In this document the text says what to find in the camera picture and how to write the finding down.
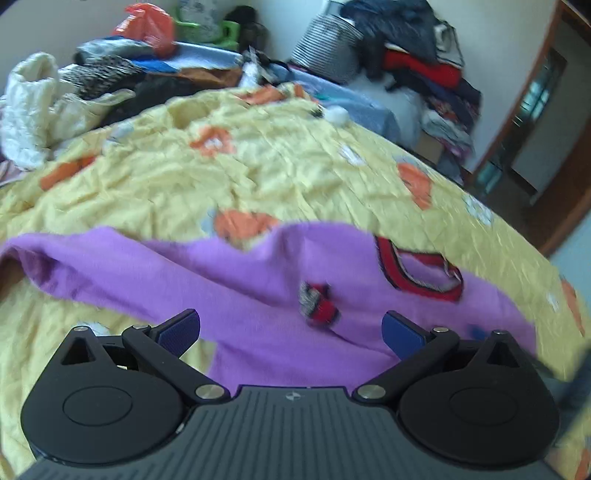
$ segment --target white wall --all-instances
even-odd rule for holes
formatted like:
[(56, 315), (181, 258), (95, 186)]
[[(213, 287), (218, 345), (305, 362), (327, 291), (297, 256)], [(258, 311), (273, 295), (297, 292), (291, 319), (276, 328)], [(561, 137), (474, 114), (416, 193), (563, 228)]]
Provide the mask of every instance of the white wall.
[[(251, 0), (270, 31), (272, 56), (286, 59), (323, 0)], [(467, 80), (483, 92), (475, 133), (473, 169), (486, 153), (521, 94), (544, 42), (555, 0), (430, 0), (456, 27)]]
[[(177, 0), (150, 0), (170, 10)], [(0, 15), (0, 92), (6, 77), (21, 60), (37, 51), (56, 57), (59, 65), (72, 62), (76, 47), (106, 37), (127, 16), (132, 0), (18, 0)], [(219, 0), (226, 14), (238, 0)]]
[(591, 114), (591, 47), (563, 22), (553, 47), (567, 60), (566, 70), (513, 166), (538, 192), (552, 181)]
[(550, 261), (591, 307), (591, 213)]

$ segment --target cardboard box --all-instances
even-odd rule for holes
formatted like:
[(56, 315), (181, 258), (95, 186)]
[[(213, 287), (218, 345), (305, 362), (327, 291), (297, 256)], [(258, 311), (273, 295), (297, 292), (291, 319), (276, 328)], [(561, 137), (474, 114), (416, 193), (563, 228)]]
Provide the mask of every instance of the cardboard box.
[(413, 148), (414, 152), (424, 157), (426, 160), (437, 164), (443, 153), (443, 145), (431, 135), (421, 132), (417, 144)]

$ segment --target blue gripper pad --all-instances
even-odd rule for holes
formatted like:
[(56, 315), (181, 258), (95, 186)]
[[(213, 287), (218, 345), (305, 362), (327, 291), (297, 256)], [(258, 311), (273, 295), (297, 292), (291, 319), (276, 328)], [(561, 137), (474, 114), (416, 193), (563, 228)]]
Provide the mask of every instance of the blue gripper pad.
[(427, 344), (427, 335), (422, 328), (413, 330), (392, 313), (387, 313), (382, 319), (382, 339), (401, 361), (423, 348)]
[(198, 340), (200, 328), (197, 312), (185, 310), (152, 331), (156, 333), (154, 340), (157, 344), (181, 357)]

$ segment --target brown wooden door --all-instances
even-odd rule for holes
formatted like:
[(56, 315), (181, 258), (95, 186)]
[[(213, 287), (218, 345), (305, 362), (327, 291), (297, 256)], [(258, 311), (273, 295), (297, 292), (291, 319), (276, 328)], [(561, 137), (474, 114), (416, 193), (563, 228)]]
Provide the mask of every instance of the brown wooden door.
[(558, 174), (531, 208), (528, 239), (551, 255), (591, 209), (591, 118)]

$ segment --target black and white striped basket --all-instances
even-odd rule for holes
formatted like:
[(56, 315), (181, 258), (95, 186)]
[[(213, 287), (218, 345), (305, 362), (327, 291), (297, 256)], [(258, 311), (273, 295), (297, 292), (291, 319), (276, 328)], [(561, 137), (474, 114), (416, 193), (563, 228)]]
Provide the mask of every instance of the black and white striped basket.
[(357, 43), (363, 35), (335, 15), (319, 15), (297, 44), (291, 63), (336, 83), (347, 83), (359, 72)]

